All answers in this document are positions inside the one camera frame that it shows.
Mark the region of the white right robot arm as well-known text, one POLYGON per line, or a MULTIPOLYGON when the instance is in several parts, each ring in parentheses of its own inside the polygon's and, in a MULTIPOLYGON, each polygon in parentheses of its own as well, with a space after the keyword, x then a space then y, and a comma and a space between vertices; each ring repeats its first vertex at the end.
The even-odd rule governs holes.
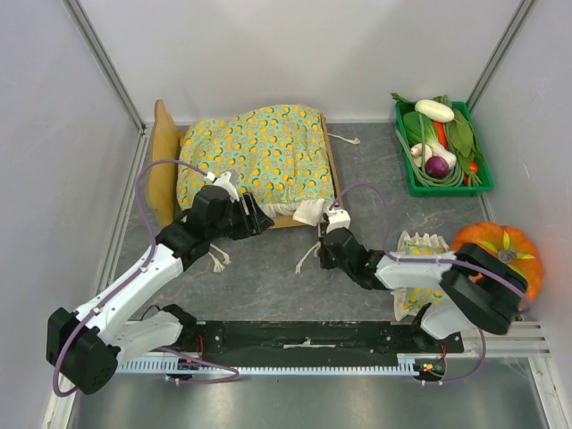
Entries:
POLYGON ((443 303, 422 305, 419 324, 409 329, 411 345, 423 352, 473 327, 504 335, 527 301, 525 277, 473 243, 454 252, 411 257, 368 250, 349 229, 337 228, 320 239, 318 256, 322 268, 342 270, 365 290, 418 287, 443 293, 443 303))

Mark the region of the white front rope tie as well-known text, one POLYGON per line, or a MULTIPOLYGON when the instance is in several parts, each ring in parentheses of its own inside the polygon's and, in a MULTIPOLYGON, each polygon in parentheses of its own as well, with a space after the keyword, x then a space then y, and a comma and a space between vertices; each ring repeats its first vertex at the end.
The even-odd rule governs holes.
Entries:
POLYGON ((221 273, 225 270, 225 267, 227 265, 231 264, 231 257, 230 255, 223 251, 222 249, 220 249, 219 247, 217 247, 215 244, 211 244, 209 247, 209 251, 207 253, 211 260, 213 261, 214 267, 213 270, 215 273, 221 273), (217 252, 222 259, 220 259, 219 257, 217 257, 215 255, 215 252, 217 252))

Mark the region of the wooden pet bed frame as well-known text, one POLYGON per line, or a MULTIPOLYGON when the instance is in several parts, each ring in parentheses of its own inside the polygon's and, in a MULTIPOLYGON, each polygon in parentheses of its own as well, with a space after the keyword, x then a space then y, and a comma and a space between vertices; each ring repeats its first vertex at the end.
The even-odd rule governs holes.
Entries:
MULTIPOLYGON (((326 120, 323 114, 322 124, 334 180, 335 198, 337 198, 340 192, 340 186, 329 141, 329 134, 327 132, 326 120)), ((177 201, 176 184, 178 180, 178 168, 181 165, 181 143, 187 131, 188 130, 182 131, 177 128, 172 116, 167 112, 164 101, 156 101, 155 123, 151 131, 150 141, 150 160, 154 165, 147 177, 147 200, 150 206, 155 210, 159 223, 163 226, 173 221, 175 215, 183 210, 177 201)), ((207 172, 202 172, 201 174, 206 180, 206 185, 208 183, 206 179, 207 172)), ((277 228, 301 226, 304 224, 293 220, 289 215, 277 216, 272 219, 277 228)))

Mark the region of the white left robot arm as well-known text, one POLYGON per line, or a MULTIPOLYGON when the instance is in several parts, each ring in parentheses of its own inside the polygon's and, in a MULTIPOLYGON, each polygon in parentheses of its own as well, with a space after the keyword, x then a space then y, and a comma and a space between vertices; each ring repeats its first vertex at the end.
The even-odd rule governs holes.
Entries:
POLYGON ((251 193, 206 185, 191 208, 154 236, 140 260, 111 286, 74 311, 60 307, 49 316, 46 359, 55 370, 55 394, 65 395, 61 376, 73 391, 93 394, 133 358, 167 345, 177 351, 192 348, 196 330, 185 323, 189 316, 178 307, 143 322, 128 321, 153 294, 205 256, 213 241, 244 240, 273 225, 251 193))

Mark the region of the lemon print cushion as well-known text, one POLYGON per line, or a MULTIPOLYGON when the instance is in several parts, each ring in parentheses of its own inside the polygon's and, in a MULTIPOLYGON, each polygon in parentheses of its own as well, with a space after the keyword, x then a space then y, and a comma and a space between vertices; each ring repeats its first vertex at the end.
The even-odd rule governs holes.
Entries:
POLYGON ((271 218, 317 225, 335 199, 322 114, 307 105, 273 105, 229 120, 191 125, 181 143, 176 197, 182 209, 205 185, 202 172, 233 170, 236 190, 250 192, 271 218))

